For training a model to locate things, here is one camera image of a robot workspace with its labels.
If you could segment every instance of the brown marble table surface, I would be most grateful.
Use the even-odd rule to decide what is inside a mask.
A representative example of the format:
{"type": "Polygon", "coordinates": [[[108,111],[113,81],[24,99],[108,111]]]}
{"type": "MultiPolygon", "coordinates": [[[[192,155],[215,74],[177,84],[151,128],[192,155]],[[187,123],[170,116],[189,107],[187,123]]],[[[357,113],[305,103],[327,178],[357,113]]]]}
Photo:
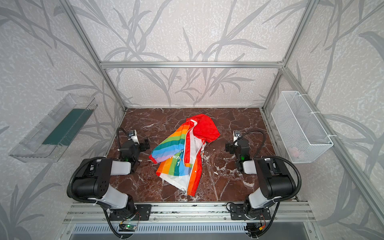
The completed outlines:
{"type": "MultiPolygon", "coordinates": [[[[266,127],[259,108],[151,108],[128,109],[121,127],[126,131],[136,129],[139,141],[149,138],[151,149],[140,153],[140,164],[135,173],[111,176],[111,185],[133,196],[135,202],[177,201],[243,201],[258,187],[256,175],[241,174],[235,165],[235,155],[225,151],[225,143],[233,140],[233,131],[245,133],[251,129],[266,127]],[[205,147],[202,176],[194,197],[187,196],[178,188],[156,175],[159,164],[148,158],[152,150],[171,135],[186,118],[197,114],[212,118],[220,137],[205,147]]],[[[121,142],[127,140],[121,132],[121,142]]],[[[251,156],[262,142],[261,134],[248,134],[251,156]]],[[[108,157],[118,157],[114,141],[108,157]]],[[[267,135],[261,155],[274,155],[275,151],[267,135]]]]}

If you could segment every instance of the mesh basket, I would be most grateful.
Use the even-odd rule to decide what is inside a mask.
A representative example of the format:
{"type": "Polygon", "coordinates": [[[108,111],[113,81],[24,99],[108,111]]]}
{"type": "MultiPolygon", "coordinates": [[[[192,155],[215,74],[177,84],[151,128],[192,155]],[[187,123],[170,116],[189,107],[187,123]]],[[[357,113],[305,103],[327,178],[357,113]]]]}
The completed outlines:
{"type": "Polygon", "coordinates": [[[271,114],[293,163],[313,162],[333,146],[299,92],[282,91],[271,114]]]}

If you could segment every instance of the leaf pattern wallpaper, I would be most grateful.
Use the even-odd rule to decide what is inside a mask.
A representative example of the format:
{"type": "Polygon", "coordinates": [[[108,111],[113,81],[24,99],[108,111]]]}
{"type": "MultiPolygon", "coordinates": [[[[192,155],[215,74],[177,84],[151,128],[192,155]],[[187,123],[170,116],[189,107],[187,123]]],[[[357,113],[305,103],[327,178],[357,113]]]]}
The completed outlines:
{"type": "Polygon", "coordinates": [[[103,155],[123,116],[59,3],[0,2],[0,239],[53,239],[71,200],[66,185],[86,157],[103,155]],[[8,156],[68,93],[99,105],[57,163],[8,156]]]}
{"type": "MultiPolygon", "coordinates": [[[[102,61],[281,61],[307,5],[306,0],[71,3],[102,61]]],[[[260,96],[268,94],[276,73],[108,69],[132,107],[262,106],[260,96]]]]}
{"type": "MultiPolygon", "coordinates": [[[[384,197],[383,22],[382,0],[319,3],[288,67],[384,197]]],[[[282,80],[278,91],[289,90],[282,80]]],[[[274,134],[285,152],[276,128],[274,134]]],[[[332,150],[297,166],[304,179],[301,199],[310,202],[325,239],[384,239],[332,150]]]]}

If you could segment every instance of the wallpaper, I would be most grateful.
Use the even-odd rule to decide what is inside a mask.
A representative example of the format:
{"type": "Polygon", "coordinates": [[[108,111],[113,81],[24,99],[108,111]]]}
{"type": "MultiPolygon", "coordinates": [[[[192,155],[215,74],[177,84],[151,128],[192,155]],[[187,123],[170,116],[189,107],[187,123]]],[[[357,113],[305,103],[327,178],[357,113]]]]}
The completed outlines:
{"type": "Polygon", "coordinates": [[[112,81],[132,107],[262,106],[273,68],[116,68],[112,81]]]}
{"type": "Polygon", "coordinates": [[[281,61],[307,0],[71,0],[102,61],[281,61]]]}
{"type": "MultiPolygon", "coordinates": [[[[319,4],[289,69],[383,195],[383,1],[319,4]]],[[[286,154],[270,113],[283,78],[266,108],[279,149],[286,154]]],[[[299,196],[310,202],[325,239],[384,239],[384,229],[332,149],[297,164],[299,196]]]]}
{"type": "Polygon", "coordinates": [[[384,1],[336,1],[313,19],[288,66],[384,197],[384,1]]]}
{"type": "Polygon", "coordinates": [[[53,239],[83,158],[103,155],[123,115],[58,2],[0,2],[0,239],[53,239]],[[68,93],[99,105],[57,163],[8,156],[68,93]]]}

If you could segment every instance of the black mounting plate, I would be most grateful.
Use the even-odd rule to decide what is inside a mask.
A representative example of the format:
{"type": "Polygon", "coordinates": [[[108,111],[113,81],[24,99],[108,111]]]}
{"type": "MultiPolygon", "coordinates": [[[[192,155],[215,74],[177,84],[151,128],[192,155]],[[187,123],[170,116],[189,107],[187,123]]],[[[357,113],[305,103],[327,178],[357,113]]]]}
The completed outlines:
{"type": "MultiPolygon", "coordinates": [[[[231,211],[232,220],[249,220],[244,213],[244,204],[229,204],[229,210],[231,211]]],[[[260,220],[260,214],[264,216],[262,220],[271,220],[269,208],[255,209],[252,211],[252,215],[254,216],[252,218],[255,218],[254,220],[260,220]]]]}
{"type": "MultiPolygon", "coordinates": [[[[150,204],[136,204],[138,213],[132,219],[132,221],[148,221],[149,215],[151,214],[151,205],[150,204]]],[[[124,218],[129,217],[130,213],[125,209],[112,209],[109,219],[111,221],[122,221],[124,218]]]]}

